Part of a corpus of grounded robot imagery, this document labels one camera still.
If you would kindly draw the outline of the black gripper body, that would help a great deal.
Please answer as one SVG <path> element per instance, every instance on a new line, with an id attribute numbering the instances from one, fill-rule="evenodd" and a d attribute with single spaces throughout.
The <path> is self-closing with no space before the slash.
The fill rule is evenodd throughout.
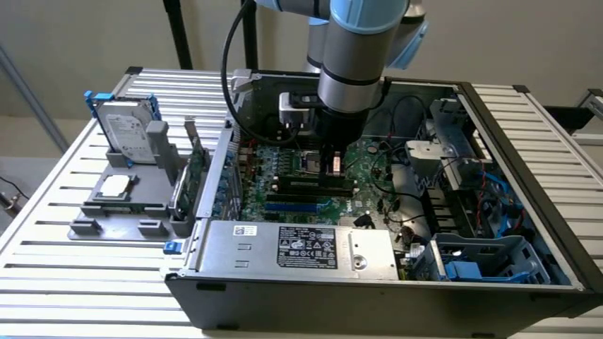
<path id="1" fill-rule="evenodd" d="M 362 136 L 365 112 L 345 113 L 330 108 L 315 110 L 314 130 L 321 141 L 343 151 Z"/>

